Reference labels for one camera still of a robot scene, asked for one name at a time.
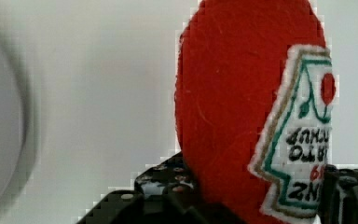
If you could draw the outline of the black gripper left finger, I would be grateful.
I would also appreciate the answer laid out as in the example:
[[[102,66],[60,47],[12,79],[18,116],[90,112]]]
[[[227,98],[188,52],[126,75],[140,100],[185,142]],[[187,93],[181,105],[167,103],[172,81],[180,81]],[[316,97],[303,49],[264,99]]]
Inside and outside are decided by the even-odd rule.
[[[221,203],[207,203],[178,153],[147,169],[134,189],[104,196],[76,224],[246,224]]]

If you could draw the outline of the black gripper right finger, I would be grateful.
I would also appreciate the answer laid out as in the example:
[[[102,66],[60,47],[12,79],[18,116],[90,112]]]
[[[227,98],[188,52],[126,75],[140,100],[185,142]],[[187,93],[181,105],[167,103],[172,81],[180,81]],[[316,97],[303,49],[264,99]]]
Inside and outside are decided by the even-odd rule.
[[[358,224],[358,169],[325,167],[318,216],[322,224]]]

